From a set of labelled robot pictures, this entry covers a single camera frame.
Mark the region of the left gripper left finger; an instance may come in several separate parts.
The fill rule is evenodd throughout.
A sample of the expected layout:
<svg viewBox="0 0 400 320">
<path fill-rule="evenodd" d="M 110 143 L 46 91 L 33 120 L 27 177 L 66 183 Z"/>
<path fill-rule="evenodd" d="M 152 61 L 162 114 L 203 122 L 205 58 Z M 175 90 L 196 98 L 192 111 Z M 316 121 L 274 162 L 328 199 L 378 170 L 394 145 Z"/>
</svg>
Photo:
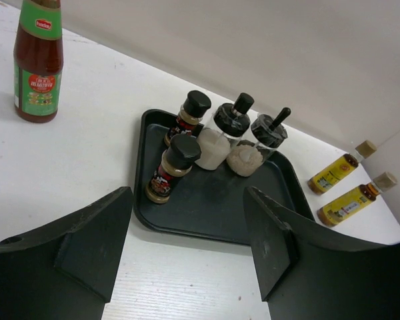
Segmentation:
<svg viewBox="0 0 400 320">
<path fill-rule="evenodd" d="M 0 319 L 101 319 L 131 218 L 120 187 L 96 202 L 0 242 Z"/>
</svg>

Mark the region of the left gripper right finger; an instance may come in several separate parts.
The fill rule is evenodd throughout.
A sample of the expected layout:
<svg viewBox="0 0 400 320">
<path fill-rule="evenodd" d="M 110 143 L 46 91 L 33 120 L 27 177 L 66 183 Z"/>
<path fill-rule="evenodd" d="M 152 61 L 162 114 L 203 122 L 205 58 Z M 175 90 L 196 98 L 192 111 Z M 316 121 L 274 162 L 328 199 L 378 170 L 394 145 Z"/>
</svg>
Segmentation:
<svg viewBox="0 0 400 320">
<path fill-rule="evenodd" d="M 400 319 L 400 243 L 338 233 L 254 187 L 243 206 L 272 319 Z"/>
</svg>

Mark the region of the white powder shaker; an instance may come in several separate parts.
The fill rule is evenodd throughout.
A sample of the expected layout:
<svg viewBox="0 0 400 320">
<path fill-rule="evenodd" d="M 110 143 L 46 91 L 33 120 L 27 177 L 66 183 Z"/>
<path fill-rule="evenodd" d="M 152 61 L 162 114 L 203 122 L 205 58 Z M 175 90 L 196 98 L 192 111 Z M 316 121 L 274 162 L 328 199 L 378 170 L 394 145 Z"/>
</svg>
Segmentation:
<svg viewBox="0 0 400 320">
<path fill-rule="evenodd" d="M 241 93 L 234 103 L 223 103 L 217 108 L 197 137 L 201 148 L 197 166 L 214 171 L 226 160 L 251 124 L 247 112 L 254 102 L 252 96 Z"/>
<path fill-rule="evenodd" d="M 282 122 L 290 114 L 291 109 L 288 107 L 282 108 L 276 118 L 259 114 L 244 139 L 240 140 L 227 156 L 229 168 L 241 177 L 249 177 L 256 172 L 288 138 Z"/>
</svg>

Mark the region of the small spice jar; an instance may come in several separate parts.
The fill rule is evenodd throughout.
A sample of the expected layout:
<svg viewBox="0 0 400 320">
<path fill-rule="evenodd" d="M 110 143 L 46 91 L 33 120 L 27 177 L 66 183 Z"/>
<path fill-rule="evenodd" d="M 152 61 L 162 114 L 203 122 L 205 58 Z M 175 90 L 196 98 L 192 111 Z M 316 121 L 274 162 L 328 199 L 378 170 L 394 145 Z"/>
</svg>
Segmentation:
<svg viewBox="0 0 400 320">
<path fill-rule="evenodd" d="M 157 204 L 168 202 L 172 190 L 200 157 L 201 148 L 194 137 L 175 135 L 145 187 L 147 198 Z"/>
<path fill-rule="evenodd" d="M 203 119 L 204 114 L 211 108 L 211 100 L 206 94 L 192 90 L 181 105 L 176 120 L 164 136 L 166 146 L 170 146 L 171 139 L 176 135 L 191 136 L 196 126 Z"/>
</svg>

